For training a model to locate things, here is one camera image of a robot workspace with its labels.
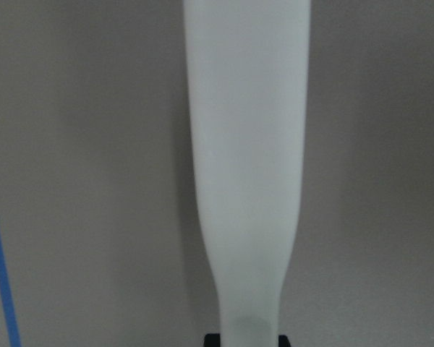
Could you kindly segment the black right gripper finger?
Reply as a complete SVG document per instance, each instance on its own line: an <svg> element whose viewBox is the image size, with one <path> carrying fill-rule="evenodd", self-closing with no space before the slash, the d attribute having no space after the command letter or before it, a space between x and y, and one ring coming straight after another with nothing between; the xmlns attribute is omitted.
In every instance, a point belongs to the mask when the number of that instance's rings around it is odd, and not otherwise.
<svg viewBox="0 0 434 347"><path fill-rule="evenodd" d="M204 347L221 347L221 335L219 333L208 333L204 337ZM278 336L278 347L289 347L289 338L286 335Z"/></svg>

